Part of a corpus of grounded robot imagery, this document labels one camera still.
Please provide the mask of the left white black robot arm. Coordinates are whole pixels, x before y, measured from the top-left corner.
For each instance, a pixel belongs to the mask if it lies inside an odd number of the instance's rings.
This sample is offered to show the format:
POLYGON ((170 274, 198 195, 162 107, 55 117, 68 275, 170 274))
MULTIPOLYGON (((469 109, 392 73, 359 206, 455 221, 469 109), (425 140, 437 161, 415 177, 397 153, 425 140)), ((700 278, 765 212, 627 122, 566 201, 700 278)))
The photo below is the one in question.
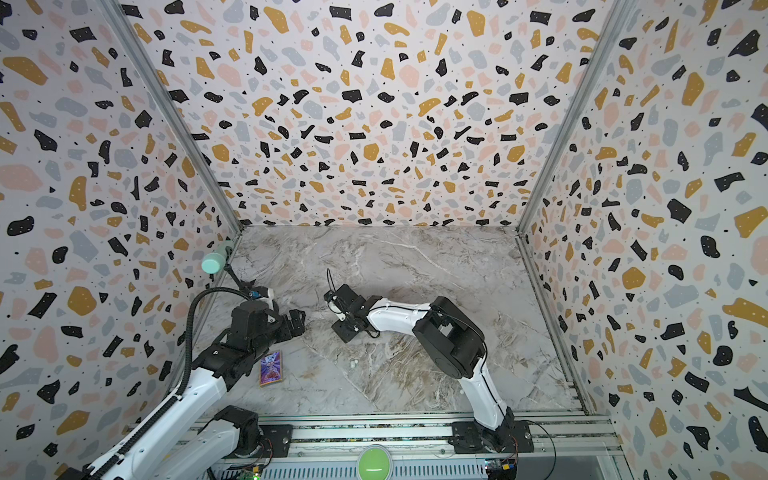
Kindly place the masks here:
POLYGON ((300 337, 306 314, 279 314, 267 303, 246 301, 235 307, 230 326, 190 364, 176 389, 130 434, 89 465, 67 468, 63 479, 194 478, 230 455, 272 457, 271 439, 257 413, 227 406, 194 440, 176 445, 193 424, 243 377, 258 368, 270 349, 300 337))

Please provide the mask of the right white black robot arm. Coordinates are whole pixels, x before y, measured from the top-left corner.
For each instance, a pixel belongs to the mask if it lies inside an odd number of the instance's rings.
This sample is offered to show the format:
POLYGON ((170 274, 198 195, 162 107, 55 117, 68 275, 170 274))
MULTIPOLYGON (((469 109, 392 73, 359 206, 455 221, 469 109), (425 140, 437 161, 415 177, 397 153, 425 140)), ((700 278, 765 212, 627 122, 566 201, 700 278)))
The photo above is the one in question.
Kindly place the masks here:
POLYGON ((457 454, 514 456, 534 451, 529 423, 515 418, 491 378, 483 332, 448 298, 397 303, 380 296, 365 298, 344 284, 328 290, 324 300, 337 316, 332 329, 343 342, 362 332, 413 336, 438 369, 460 383, 473 419, 451 424, 448 443, 457 454))

